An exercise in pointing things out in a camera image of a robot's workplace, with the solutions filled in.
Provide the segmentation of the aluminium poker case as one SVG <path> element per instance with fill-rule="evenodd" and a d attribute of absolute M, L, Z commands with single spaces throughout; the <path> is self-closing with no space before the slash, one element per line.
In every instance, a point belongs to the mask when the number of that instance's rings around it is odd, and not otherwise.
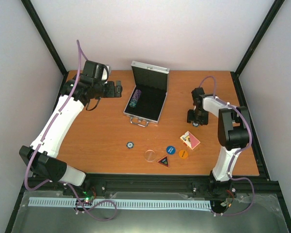
<path fill-rule="evenodd" d="M 168 94 L 170 69 L 142 62 L 132 61 L 131 68 L 135 87 L 125 107 L 124 115 L 132 125 L 147 127 L 158 124 Z M 136 89 L 141 90 L 136 107 L 129 102 Z"/>

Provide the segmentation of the blue white poker chip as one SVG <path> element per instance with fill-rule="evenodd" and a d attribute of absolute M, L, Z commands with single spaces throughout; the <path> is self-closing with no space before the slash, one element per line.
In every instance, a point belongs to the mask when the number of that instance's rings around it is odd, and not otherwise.
<path fill-rule="evenodd" d="M 131 148 L 134 147 L 134 143 L 133 143 L 133 142 L 128 142 L 128 143 L 126 144 L 126 146 L 127 146 L 128 149 L 131 149 Z"/>

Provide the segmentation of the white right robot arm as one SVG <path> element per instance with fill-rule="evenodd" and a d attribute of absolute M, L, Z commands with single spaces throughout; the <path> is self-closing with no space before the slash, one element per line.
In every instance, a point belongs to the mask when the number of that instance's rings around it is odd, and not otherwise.
<path fill-rule="evenodd" d="M 194 126 L 208 125 L 209 114 L 218 118 L 219 157 L 211 175 L 217 182 L 227 182 L 238 156 L 252 144 L 250 117 L 247 107 L 234 106 L 214 95 L 206 95 L 202 87 L 192 92 L 194 108 L 188 111 L 187 122 Z"/>

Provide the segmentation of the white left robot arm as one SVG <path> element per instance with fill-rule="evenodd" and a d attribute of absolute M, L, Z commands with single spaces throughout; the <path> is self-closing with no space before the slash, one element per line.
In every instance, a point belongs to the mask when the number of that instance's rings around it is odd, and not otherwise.
<path fill-rule="evenodd" d="M 101 63 L 86 61 L 83 70 L 68 80 L 60 90 L 60 96 L 47 124 L 30 146 L 22 146 L 19 155 L 26 164 L 24 178 L 28 185 L 28 174 L 33 172 L 46 182 L 62 182 L 74 185 L 80 195 L 87 195 L 91 183 L 86 174 L 67 163 L 58 160 L 59 149 L 72 123 L 82 110 L 88 110 L 91 100 L 119 98 L 122 93 L 120 81 L 110 81 L 110 67 Z"/>

